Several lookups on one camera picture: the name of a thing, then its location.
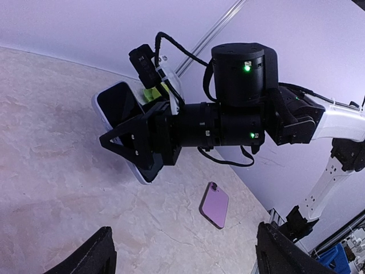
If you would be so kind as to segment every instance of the purple phone case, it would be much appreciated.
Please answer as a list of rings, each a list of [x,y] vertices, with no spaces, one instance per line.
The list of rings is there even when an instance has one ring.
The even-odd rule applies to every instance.
[[[217,228],[224,228],[228,209],[228,195],[220,188],[212,188],[213,182],[208,184],[203,200],[200,204],[200,213]]]

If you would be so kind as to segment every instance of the beige table surface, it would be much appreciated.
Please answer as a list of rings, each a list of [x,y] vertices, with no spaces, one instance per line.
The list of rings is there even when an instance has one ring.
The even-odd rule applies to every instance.
[[[120,80],[140,88],[0,48],[0,273],[43,273],[103,225],[113,229],[116,273],[250,273],[257,225],[269,215],[230,167],[185,148],[143,186],[101,148],[91,98]],[[222,230],[198,211],[211,180],[230,197]]]

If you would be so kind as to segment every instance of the lavender wall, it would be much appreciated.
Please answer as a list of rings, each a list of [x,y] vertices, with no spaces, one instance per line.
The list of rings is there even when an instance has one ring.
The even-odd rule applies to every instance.
[[[350,0],[251,0],[211,43],[259,42],[274,48],[279,79],[310,88],[349,103],[365,95],[365,12]],[[202,56],[210,59],[206,50]],[[206,100],[199,65],[183,81],[190,102]],[[301,201],[320,177],[331,140],[277,147],[267,137],[252,168],[236,173],[267,208],[286,214]],[[221,148],[226,159],[243,161],[238,147]],[[304,240],[307,248],[320,241],[365,208],[365,171],[353,175],[333,197],[315,231]]]
[[[0,46],[137,77],[129,51],[153,46],[158,31],[191,49],[233,2],[215,1],[213,7],[208,0],[4,0]],[[163,54],[174,67],[183,58],[165,42]]]

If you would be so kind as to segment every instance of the smartphone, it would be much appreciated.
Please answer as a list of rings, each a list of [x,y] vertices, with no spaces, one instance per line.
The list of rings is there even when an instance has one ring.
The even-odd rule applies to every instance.
[[[216,183],[210,182],[199,206],[200,213],[216,228],[224,228],[228,209],[228,195]]]
[[[119,82],[101,91],[92,98],[92,108],[102,121],[106,131],[110,131],[120,123],[144,114],[143,106],[137,101],[129,85]],[[130,138],[115,138],[114,143],[127,145]],[[154,164],[150,170],[144,170],[127,160],[127,163],[141,184],[151,184],[163,167],[160,154],[153,154]]]

